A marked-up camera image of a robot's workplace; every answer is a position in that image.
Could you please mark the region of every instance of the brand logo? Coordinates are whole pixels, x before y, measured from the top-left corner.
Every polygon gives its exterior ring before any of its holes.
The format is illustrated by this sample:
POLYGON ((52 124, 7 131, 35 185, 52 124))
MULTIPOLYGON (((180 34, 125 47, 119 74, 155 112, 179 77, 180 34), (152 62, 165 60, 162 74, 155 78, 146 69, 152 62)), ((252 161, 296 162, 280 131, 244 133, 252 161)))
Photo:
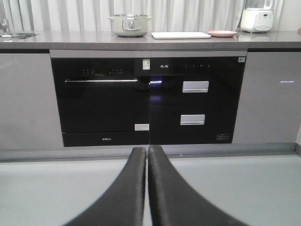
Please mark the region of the brand logo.
POLYGON ((169 68, 169 65, 160 65, 160 68, 169 68))

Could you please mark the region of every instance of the drawer handle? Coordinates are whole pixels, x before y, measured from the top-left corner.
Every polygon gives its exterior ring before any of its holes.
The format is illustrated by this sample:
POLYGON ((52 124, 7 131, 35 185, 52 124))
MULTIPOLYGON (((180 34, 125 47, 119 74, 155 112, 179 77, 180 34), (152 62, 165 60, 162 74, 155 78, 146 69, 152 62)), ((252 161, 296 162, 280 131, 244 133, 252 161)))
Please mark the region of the drawer handle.
POLYGON ((194 93, 194 92, 204 92, 204 93, 206 93, 206 92, 208 92, 208 88, 205 88, 205 89, 184 89, 183 90, 183 93, 188 93, 188 92, 192 92, 192 93, 194 93))
POLYGON ((185 124, 185 125, 191 125, 191 124, 199 124, 199 125, 203 125, 204 124, 204 120, 202 121, 182 121, 181 124, 185 124))

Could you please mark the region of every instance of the pot knob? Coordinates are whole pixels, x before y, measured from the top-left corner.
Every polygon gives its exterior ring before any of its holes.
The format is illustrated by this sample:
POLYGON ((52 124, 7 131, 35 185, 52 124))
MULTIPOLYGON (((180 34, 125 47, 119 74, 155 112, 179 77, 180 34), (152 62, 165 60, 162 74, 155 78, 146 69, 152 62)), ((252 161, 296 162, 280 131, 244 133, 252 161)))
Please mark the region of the pot knob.
POLYGON ((128 26, 129 26, 130 28, 135 27, 135 22, 134 22, 133 20, 131 20, 131 21, 128 23, 128 26))

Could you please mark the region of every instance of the sink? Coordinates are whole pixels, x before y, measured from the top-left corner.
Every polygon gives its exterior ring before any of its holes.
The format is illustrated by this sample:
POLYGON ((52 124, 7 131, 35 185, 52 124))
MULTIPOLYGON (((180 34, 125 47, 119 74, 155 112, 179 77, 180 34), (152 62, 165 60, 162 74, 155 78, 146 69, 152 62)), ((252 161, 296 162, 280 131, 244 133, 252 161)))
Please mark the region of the sink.
POLYGON ((19 39, 27 39, 33 36, 36 36, 34 32, 1 32, 0 41, 14 41, 19 39))

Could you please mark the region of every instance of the cooking pot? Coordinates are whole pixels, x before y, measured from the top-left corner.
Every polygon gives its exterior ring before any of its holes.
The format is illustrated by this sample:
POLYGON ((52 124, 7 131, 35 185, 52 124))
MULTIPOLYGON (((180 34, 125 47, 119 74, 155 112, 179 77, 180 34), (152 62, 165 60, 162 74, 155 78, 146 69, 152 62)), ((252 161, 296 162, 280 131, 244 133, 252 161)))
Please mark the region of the cooking pot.
POLYGON ((113 21, 114 34, 122 37, 140 37, 148 32, 148 21, 152 17, 147 15, 118 14, 108 17, 113 21))

